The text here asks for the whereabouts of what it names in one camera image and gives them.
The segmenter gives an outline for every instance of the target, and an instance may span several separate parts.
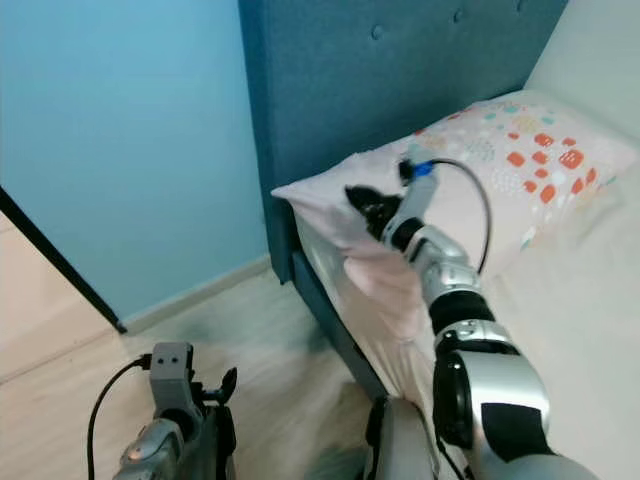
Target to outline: bed frame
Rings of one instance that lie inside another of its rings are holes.
[[[566,0],[239,0],[273,270],[355,379],[385,388],[343,326],[275,187],[522,88]]]

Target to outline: white pillow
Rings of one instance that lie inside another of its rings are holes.
[[[402,194],[397,165],[408,150],[425,159],[433,155],[463,161],[480,178],[494,218],[485,277],[498,273],[541,233],[560,224],[639,154],[622,135],[547,95],[521,91],[475,103],[413,135],[351,155],[320,175],[275,189],[274,196],[288,200],[342,251],[347,275],[374,302],[384,298],[380,289],[391,285],[419,301],[420,285],[397,253],[368,234],[344,187],[362,184]],[[485,232],[480,198],[456,169],[438,166],[435,172],[440,185],[424,221],[457,240],[477,264]],[[409,321],[402,305],[387,302],[384,307],[395,308],[398,321]],[[416,316],[409,316],[413,323],[401,328],[404,338],[420,328]]]

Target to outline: laminate floor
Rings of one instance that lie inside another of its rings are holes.
[[[86,478],[96,396],[160,341],[191,342],[196,378],[211,388],[238,367],[229,406],[239,479],[352,479],[362,467],[370,402],[293,286],[268,271],[142,333],[108,332],[0,385],[0,476]],[[96,478],[111,478],[152,408],[147,372],[115,384],[96,423]]]

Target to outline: black cable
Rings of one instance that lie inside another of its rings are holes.
[[[438,434],[436,434],[436,445],[438,446],[438,450],[440,450],[440,453],[444,456],[444,458],[446,458],[447,462],[449,462],[449,466],[451,467],[451,470],[453,470],[453,473],[456,474],[456,477],[458,477],[458,480],[465,480],[464,475],[462,475],[462,472],[458,469],[453,459],[449,456],[449,453],[447,452],[447,449],[445,448],[444,443],[442,443],[442,439]]]
[[[482,256],[480,257],[480,263],[478,264],[478,274],[481,274],[485,264],[487,263],[487,257],[489,256],[489,245],[491,243],[491,230],[493,229],[493,216],[491,214],[491,204],[489,202],[489,196],[487,195],[486,190],[482,186],[482,182],[480,182],[480,179],[476,176],[475,173],[473,173],[473,170],[471,170],[464,163],[459,162],[457,160],[452,160],[450,158],[436,158],[434,160],[431,160],[431,163],[433,163],[434,165],[438,165],[438,164],[451,165],[452,167],[459,168],[471,179],[474,186],[478,190],[478,193],[480,194],[480,197],[482,199],[482,204],[484,206],[484,213],[485,213],[485,219],[486,219],[486,232],[484,236],[484,245],[482,247]]]
[[[102,400],[104,400],[104,397],[107,395],[107,392],[113,386],[113,384],[116,383],[116,380],[118,380],[127,370],[130,370],[133,367],[142,367],[145,370],[148,370],[150,361],[151,361],[151,355],[146,354],[128,363],[127,365],[122,367],[120,370],[118,370],[113,377],[111,377],[111,380],[107,382],[107,384],[104,386],[104,388],[100,392],[100,395],[98,395],[98,399],[96,400],[96,403],[93,405],[93,410],[91,411],[91,417],[89,418],[89,428],[87,430],[87,468],[88,468],[87,478],[89,480],[95,479],[95,468],[93,465],[93,430],[95,428],[96,417],[98,416],[98,410],[100,409],[100,404],[102,403]]]

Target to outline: mattress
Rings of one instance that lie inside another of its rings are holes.
[[[551,401],[549,443],[602,479],[636,468],[640,431],[640,169],[576,211],[553,235],[483,279],[500,323],[540,373]],[[391,395],[429,419],[433,334],[393,335],[350,282],[341,253],[296,218],[303,250],[345,327]],[[443,467],[443,477],[449,469]]]

